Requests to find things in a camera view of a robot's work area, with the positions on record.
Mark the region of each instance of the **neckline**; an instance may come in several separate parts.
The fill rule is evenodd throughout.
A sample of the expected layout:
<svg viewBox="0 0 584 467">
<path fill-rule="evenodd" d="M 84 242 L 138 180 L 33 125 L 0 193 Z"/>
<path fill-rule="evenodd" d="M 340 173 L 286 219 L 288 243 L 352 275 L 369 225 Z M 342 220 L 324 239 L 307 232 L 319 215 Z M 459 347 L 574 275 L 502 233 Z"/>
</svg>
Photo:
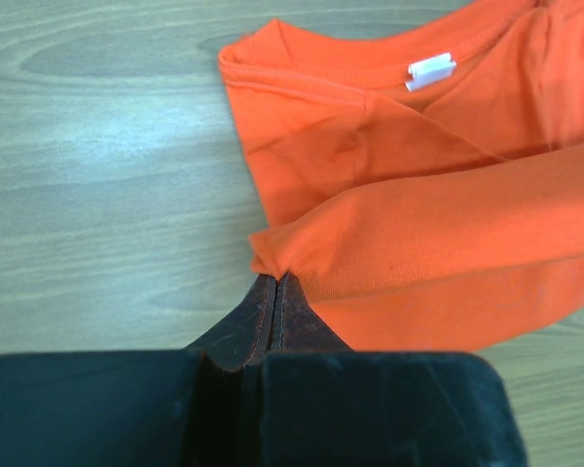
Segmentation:
<svg viewBox="0 0 584 467">
<path fill-rule="evenodd" d="M 279 18 L 247 38 L 258 66 L 308 73 L 317 79 L 371 90 L 410 79 L 411 63 L 444 52 L 457 62 L 489 49 L 539 0 L 477 0 L 410 31 L 379 39 L 321 35 Z"/>
</svg>

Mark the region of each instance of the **white tag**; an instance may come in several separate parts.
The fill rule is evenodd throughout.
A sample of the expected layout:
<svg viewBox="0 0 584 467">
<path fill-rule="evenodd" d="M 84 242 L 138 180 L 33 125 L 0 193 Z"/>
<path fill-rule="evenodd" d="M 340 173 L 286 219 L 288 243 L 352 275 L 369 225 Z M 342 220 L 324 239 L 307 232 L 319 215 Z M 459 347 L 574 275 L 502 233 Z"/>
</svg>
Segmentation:
<svg viewBox="0 0 584 467">
<path fill-rule="evenodd" d="M 419 90 L 432 85 L 440 80 L 448 78 L 455 71 L 456 62 L 448 52 L 416 61 L 409 65 L 409 73 L 413 80 L 405 83 L 408 90 Z"/>
</svg>

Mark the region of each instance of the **folded shirt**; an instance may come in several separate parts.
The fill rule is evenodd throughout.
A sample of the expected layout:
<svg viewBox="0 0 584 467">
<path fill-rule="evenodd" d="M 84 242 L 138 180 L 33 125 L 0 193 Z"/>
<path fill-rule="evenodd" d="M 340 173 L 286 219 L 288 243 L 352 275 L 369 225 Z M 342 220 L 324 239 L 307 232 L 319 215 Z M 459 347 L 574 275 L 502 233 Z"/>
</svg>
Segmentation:
<svg viewBox="0 0 584 467">
<path fill-rule="evenodd" d="M 219 60 L 269 221 L 252 268 L 353 348 L 475 350 L 584 305 L 584 0 L 367 41 L 274 19 Z"/>
</svg>

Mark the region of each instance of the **orange fabric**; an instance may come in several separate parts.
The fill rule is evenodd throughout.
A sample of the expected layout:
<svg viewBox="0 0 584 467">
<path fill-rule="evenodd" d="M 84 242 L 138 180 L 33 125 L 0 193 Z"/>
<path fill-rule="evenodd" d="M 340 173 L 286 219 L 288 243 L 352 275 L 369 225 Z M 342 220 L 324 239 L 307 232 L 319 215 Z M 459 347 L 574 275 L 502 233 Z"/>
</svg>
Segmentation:
<svg viewBox="0 0 584 467">
<path fill-rule="evenodd" d="M 584 0 L 370 41 L 275 19 L 219 58 L 270 225 L 252 268 L 297 274 L 353 348 L 475 350 L 584 305 Z"/>
</svg>

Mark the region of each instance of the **gray wooden surface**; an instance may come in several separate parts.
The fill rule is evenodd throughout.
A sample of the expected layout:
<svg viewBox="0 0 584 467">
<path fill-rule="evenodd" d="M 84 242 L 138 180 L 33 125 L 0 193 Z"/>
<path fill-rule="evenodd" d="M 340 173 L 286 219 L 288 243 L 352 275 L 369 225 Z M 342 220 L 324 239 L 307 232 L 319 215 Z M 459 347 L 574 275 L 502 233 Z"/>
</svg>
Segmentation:
<svg viewBox="0 0 584 467">
<path fill-rule="evenodd" d="M 272 16 L 366 38 L 464 3 L 0 0 L 0 352 L 179 347 L 241 299 L 265 222 L 223 45 Z M 532 464 L 584 466 L 584 309 L 482 354 Z"/>
</svg>

